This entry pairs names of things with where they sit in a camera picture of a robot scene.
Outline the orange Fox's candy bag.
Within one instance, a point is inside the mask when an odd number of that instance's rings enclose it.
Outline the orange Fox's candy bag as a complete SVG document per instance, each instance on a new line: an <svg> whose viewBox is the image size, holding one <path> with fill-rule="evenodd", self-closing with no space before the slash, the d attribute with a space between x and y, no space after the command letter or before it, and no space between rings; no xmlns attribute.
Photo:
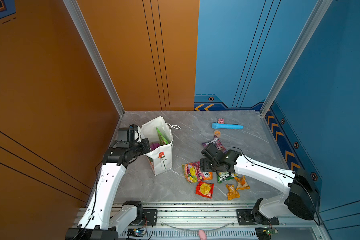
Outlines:
<svg viewBox="0 0 360 240"><path fill-rule="evenodd" d="M185 179L189 183L198 183L213 179L212 172L202 172L200 161L182 165Z"/></svg>

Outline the purple grape candy bag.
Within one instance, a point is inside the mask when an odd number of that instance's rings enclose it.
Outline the purple grape candy bag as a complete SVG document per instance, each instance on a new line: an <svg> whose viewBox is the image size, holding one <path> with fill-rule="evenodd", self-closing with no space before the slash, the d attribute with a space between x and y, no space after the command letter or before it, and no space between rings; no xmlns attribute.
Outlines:
<svg viewBox="0 0 360 240"><path fill-rule="evenodd" d="M151 151L154 151L155 149L159 148L160 146L161 146L160 143L151 143L150 149L151 149Z"/></svg>

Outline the white floral paper bag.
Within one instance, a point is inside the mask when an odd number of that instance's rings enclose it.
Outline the white floral paper bag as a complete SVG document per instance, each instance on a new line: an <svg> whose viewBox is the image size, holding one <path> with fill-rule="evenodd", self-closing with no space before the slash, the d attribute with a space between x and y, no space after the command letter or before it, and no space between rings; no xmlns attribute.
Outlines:
<svg viewBox="0 0 360 240"><path fill-rule="evenodd" d="M174 142L172 130L181 130L180 126L168 124L162 116L159 116L145 123L141 128L143 137L147 138L150 144L159 143L156 127L160 129L161 133L165 135L170 143L165 146L160 146L154 151L150 151L149 153L145 154L145 156L148 157L150 166L155 176L162 174L172 168Z"/></svg>

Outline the green Lays chips bag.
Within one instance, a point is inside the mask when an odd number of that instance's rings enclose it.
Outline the green Lays chips bag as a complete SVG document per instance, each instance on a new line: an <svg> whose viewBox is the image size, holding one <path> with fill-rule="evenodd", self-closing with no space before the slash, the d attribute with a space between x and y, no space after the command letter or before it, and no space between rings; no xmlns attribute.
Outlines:
<svg viewBox="0 0 360 240"><path fill-rule="evenodd" d="M160 129L158 127L156 127L156 131L157 131L157 134L158 134L160 146L168 145L170 142L167 140L165 135L161 133L161 131L160 131Z"/></svg>

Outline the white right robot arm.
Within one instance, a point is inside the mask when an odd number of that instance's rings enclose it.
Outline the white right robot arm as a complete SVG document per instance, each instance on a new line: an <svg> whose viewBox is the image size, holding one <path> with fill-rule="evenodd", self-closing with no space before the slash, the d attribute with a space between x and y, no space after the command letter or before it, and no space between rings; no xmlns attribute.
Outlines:
<svg viewBox="0 0 360 240"><path fill-rule="evenodd" d="M276 168L247 157L236 147L230 147L224 153L214 144L208 144L201 153L204 156L201 159L201 169L204 172L244 175L280 191L278 196L259 198L246 221L255 225L267 225L277 223L281 216L295 215L303 220L320 223L320 194L305 170Z"/></svg>

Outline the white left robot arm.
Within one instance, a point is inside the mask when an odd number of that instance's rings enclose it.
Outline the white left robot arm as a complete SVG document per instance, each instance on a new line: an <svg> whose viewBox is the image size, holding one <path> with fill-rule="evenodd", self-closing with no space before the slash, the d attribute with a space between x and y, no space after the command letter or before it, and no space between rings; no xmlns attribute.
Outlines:
<svg viewBox="0 0 360 240"><path fill-rule="evenodd" d="M118 130L117 139L104 153L101 168L96 172L95 192L86 212L75 228L67 230L67 240L117 240L129 224L143 219L140 201L125 202L114 217L111 210L128 165L149 151L149 140L142 138L139 126Z"/></svg>

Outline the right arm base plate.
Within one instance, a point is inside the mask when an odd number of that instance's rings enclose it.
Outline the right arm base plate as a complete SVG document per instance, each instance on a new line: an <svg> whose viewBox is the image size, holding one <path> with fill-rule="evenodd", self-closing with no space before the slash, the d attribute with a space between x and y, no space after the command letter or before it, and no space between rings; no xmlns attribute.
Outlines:
<svg viewBox="0 0 360 240"><path fill-rule="evenodd" d="M238 209L236 210L237 219L240 226L246 226L246 225L273 225L277 226L280 224L279 219L277 217L267 219L262 214L256 212L253 213L250 209Z"/></svg>

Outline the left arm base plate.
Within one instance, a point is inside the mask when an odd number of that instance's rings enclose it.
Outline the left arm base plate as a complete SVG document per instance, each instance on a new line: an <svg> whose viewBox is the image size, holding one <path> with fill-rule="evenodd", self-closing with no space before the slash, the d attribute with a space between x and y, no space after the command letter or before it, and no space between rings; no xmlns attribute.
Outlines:
<svg viewBox="0 0 360 240"><path fill-rule="evenodd" d="M143 209L142 211L138 211L137 218L130 223L130 226L143 226L145 224L155 226L157 219L157 209Z"/></svg>

